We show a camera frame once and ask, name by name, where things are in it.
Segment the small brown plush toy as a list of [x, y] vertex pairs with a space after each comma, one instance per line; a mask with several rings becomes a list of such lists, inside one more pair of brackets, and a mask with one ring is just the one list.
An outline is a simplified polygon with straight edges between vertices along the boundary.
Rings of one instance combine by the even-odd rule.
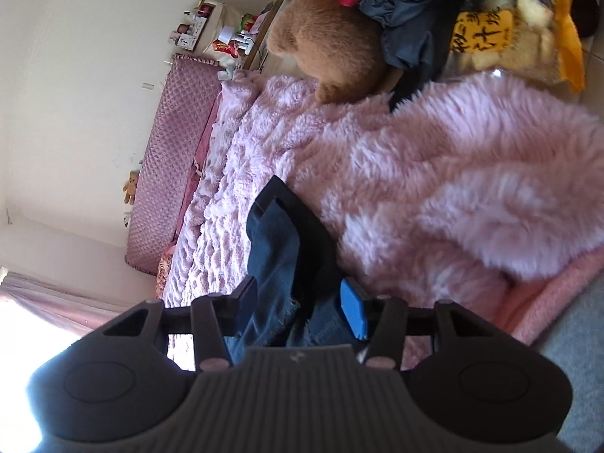
[[125, 205], [129, 205], [129, 206], [134, 205], [138, 178], [139, 178], [138, 172], [133, 171], [133, 172], [129, 173], [129, 178], [128, 178], [127, 182], [125, 183], [125, 185], [123, 186]]

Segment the white wall shelf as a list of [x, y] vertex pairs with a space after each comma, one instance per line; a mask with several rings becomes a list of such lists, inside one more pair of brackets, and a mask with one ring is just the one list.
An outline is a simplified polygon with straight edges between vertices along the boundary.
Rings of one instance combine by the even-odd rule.
[[170, 33], [168, 42], [177, 50], [193, 53], [205, 48], [217, 31], [224, 3], [216, 0], [199, 0], [192, 9], [184, 11], [182, 21]]

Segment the red snack bag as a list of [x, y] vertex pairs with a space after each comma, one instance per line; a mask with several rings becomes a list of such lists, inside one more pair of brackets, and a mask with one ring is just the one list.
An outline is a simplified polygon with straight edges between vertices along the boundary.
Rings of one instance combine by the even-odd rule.
[[224, 43], [216, 39], [212, 43], [212, 47], [215, 52], [227, 54], [233, 59], [238, 59], [240, 57], [239, 46], [237, 46], [237, 43], [234, 40]]

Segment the pink fluffy blanket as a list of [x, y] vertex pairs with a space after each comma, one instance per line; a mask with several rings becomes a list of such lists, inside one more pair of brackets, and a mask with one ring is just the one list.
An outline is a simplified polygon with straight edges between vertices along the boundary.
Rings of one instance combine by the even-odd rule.
[[310, 80], [222, 87], [204, 174], [164, 288], [170, 307], [230, 293], [272, 177], [324, 224], [371, 293], [449, 299], [531, 344], [603, 267], [603, 126], [513, 76], [320, 105]]

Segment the yellow snack bag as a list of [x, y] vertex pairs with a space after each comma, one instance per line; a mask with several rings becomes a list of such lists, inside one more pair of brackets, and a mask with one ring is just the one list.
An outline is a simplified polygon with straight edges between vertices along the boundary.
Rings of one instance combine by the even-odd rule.
[[547, 86], [585, 90], [584, 51], [573, 0], [467, 0], [441, 78], [504, 72]]

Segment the floral pink pillow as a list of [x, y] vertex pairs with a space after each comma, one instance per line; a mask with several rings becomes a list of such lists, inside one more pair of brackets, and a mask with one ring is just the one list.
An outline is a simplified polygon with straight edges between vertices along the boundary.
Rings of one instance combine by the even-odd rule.
[[157, 269], [156, 289], [154, 295], [157, 299], [163, 298], [164, 290], [167, 284], [168, 276], [171, 270], [172, 259], [174, 256], [175, 244], [171, 244], [162, 252]]

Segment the large brown teddy bear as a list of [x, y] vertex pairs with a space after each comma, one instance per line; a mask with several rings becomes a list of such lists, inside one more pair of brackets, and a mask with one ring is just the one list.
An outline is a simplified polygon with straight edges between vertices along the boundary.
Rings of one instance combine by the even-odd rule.
[[315, 98], [322, 104], [364, 99], [387, 71], [379, 24], [338, 0], [294, 0], [274, 20], [267, 48], [292, 56], [317, 79]]

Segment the black clothing pile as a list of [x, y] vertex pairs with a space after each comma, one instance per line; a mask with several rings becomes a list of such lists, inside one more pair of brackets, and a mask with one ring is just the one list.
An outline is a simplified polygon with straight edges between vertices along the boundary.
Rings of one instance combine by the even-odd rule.
[[[453, 26], [465, 1], [361, 0], [361, 12], [382, 26], [384, 59], [403, 70], [394, 86], [390, 108], [439, 78]], [[574, 0], [571, 15], [582, 38], [593, 36], [600, 23], [600, 0]]]

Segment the dark navy pants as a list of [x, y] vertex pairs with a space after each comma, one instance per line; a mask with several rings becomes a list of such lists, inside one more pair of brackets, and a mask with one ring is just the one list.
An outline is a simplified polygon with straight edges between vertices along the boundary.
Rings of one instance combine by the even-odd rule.
[[336, 244], [318, 217], [279, 177], [263, 187], [250, 209], [248, 274], [257, 283], [255, 310], [225, 340], [234, 363], [250, 348], [350, 345], [355, 338], [342, 312]]

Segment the pink curtain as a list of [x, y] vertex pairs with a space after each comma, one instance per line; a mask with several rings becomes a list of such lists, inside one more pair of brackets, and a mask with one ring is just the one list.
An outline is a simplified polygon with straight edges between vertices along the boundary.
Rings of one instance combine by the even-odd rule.
[[14, 272], [8, 272], [2, 279], [1, 296], [9, 297], [42, 320], [78, 336], [85, 336], [130, 308], [128, 304], [82, 296]]

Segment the white bedside lamp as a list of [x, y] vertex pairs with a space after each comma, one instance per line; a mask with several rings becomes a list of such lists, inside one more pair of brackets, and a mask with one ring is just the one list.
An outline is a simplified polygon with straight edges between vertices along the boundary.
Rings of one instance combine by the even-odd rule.
[[235, 28], [224, 26], [218, 34], [218, 40], [226, 46], [226, 52], [237, 59], [247, 55], [254, 46], [254, 41], [245, 32], [237, 32]]

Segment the quilted mauve headboard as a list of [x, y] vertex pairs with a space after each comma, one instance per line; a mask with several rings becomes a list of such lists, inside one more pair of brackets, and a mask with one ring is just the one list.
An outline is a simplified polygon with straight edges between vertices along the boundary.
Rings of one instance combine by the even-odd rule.
[[194, 160], [221, 91], [214, 60], [175, 54], [154, 115], [128, 225], [125, 262], [157, 273], [177, 236]]

